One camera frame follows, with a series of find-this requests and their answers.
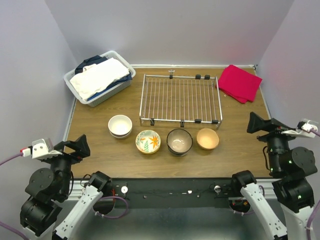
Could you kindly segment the beige stoneware bowl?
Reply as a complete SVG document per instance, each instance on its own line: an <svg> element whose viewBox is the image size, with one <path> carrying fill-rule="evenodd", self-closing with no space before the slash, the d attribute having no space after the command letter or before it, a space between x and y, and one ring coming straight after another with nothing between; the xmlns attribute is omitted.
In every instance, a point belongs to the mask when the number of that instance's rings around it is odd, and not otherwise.
<svg viewBox="0 0 320 240"><path fill-rule="evenodd" d="M132 128L132 121L126 115L115 115L108 121L108 129L113 135L126 135Z"/></svg>

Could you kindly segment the cream bowl with drawing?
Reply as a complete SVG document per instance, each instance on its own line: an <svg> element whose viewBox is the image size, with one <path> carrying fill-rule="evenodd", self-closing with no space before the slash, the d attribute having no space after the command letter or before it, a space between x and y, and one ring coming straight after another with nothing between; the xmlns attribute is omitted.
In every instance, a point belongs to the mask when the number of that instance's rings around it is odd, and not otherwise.
<svg viewBox="0 0 320 240"><path fill-rule="evenodd" d="M219 145L220 138L213 129L202 128L196 135L196 142L204 150L213 150Z"/></svg>

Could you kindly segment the plain teal bowl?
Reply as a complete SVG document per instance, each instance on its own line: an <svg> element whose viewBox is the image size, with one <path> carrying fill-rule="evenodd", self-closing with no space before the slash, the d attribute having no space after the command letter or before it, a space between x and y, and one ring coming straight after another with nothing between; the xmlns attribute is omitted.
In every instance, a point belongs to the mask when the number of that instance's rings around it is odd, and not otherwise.
<svg viewBox="0 0 320 240"><path fill-rule="evenodd" d="M193 146L193 138L191 134L182 129L171 130L166 137L167 147L170 147L176 152L189 151Z"/></svg>

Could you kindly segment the glossy red bowl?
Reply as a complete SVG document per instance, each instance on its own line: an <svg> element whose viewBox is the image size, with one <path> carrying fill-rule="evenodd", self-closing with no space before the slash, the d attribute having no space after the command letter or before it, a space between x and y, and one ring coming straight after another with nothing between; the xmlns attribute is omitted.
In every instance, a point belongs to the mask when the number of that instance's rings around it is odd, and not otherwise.
<svg viewBox="0 0 320 240"><path fill-rule="evenodd" d="M131 132L128 132L127 134L123 134L123 135L118 135L118 134L114 134L113 132L109 132L114 138L116 138L116 139L125 139L125 138L127 138L130 134L131 134Z"/></svg>

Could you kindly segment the teal and white bowl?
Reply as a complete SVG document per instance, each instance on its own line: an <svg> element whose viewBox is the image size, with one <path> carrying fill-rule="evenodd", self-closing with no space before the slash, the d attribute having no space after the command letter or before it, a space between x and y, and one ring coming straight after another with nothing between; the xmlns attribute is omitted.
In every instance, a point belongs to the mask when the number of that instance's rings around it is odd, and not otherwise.
<svg viewBox="0 0 320 240"><path fill-rule="evenodd" d="M170 147L168 147L168 150L173 156L176 156L176 157L183 157L188 153L188 150L183 151L183 152L177 152L177 151L171 149Z"/></svg>

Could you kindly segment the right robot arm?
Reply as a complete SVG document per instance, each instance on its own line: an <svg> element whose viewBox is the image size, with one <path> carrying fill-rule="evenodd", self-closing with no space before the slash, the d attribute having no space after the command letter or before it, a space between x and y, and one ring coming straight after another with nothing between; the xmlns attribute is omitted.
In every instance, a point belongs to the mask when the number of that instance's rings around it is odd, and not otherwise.
<svg viewBox="0 0 320 240"><path fill-rule="evenodd" d="M256 178L249 170L235 173L231 177L230 191L243 196L270 240L314 240L313 220L320 208L315 203L314 191L306 177L317 173L313 151L305 147L289 147L295 138L319 136L317 123L303 119L292 128L275 118L263 119L255 112L249 114L248 133L265 131L257 140L266 143L267 168L273 191L285 217L282 223L265 199Z"/></svg>

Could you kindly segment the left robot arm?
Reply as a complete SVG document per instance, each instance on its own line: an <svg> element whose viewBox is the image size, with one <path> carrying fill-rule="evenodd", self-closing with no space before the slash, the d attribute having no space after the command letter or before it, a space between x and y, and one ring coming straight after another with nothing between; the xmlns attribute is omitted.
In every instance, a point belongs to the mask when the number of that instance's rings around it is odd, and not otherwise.
<svg viewBox="0 0 320 240"><path fill-rule="evenodd" d="M49 164L36 170L30 177L25 192L29 198L22 205L20 224L28 240L70 240L94 204L112 193L112 180L106 174L92 173L78 202L67 217L56 225L63 203L69 198L72 165L91 154L85 134L76 140L53 145L48 138L38 139L20 151Z"/></svg>

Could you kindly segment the red folded cloth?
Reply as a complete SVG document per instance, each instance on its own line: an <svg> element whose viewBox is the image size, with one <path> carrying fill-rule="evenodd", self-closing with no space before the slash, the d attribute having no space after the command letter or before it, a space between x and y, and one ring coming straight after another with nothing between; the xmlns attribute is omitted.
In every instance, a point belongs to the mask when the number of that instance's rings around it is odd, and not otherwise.
<svg viewBox="0 0 320 240"><path fill-rule="evenodd" d="M235 65L226 67L218 79L218 87L225 94L245 104L253 102L262 79Z"/></svg>

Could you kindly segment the white plastic laundry basket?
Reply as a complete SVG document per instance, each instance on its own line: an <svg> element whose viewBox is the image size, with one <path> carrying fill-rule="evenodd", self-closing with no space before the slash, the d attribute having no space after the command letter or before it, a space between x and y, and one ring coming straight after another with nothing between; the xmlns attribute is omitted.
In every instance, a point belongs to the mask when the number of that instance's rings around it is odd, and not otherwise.
<svg viewBox="0 0 320 240"><path fill-rule="evenodd" d="M134 68L116 51L107 51L101 54L100 57L105 57L108 60L111 58L118 60L121 64L128 68L129 75L124 76L120 80L116 80L115 83L112 83L111 86L108 86L106 89L104 89L102 93L96 93L94 96L91 96L88 100L84 100L71 84L71 79L75 76L75 69L67 72L63 77L66 85L68 86L69 90L73 93L74 97L77 100L79 100L82 104L88 105L90 107L95 107L99 105L103 101L107 100L108 98L112 97L113 95L130 86L133 77L136 75L136 71L134 70Z"/></svg>

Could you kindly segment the white folded cloth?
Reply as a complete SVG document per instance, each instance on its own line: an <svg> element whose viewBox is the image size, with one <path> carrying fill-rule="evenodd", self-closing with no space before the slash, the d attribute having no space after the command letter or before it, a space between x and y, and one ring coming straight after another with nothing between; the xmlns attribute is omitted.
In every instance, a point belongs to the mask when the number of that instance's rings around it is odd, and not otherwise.
<svg viewBox="0 0 320 240"><path fill-rule="evenodd" d="M87 102L119 80L131 78L129 69L112 57L83 67L82 72L75 74L69 82L80 98Z"/></svg>

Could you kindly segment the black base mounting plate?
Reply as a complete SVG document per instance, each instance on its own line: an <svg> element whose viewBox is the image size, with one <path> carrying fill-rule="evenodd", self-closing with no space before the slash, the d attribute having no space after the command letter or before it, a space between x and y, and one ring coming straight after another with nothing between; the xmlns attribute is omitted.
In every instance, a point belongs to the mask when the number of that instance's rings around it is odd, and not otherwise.
<svg viewBox="0 0 320 240"><path fill-rule="evenodd" d="M230 177L218 178L113 178L90 180L109 196L112 189L122 200L117 208L174 209L174 208L228 208L230 199L242 195L232 187Z"/></svg>

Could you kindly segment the dark blue folded cloth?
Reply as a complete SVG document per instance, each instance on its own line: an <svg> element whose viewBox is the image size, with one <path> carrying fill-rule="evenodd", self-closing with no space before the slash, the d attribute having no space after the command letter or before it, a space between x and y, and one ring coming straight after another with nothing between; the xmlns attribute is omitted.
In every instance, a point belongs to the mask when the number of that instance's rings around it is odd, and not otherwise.
<svg viewBox="0 0 320 240"><path fill-rule="evenodd" d="M100 64L102 62L105 62L106 60L108 60L107 57L105 56L100 56L100 55L95 55L93 57L87 58L85 60L83 60L82 63L80 63L74 70L74 74L77 75L79 73L83 72L83 68L86 66L90 66L93 64Z"/></svg>

